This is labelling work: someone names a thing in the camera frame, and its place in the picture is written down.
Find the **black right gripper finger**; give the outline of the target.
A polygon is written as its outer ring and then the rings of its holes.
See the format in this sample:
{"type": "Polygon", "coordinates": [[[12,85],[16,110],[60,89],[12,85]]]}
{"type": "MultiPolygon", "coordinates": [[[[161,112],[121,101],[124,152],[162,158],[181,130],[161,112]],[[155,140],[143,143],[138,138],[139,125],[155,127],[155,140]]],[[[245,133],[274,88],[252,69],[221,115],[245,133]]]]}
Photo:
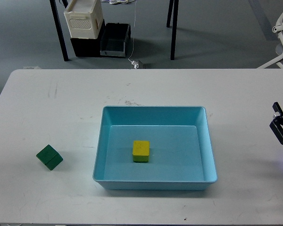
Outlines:
{"type": "Polygon", "coordinates": [[[283,145],[283,111],[278,102],[274,102],[272,108],[275,113],[269,126],[280,144],[283,145]]]}

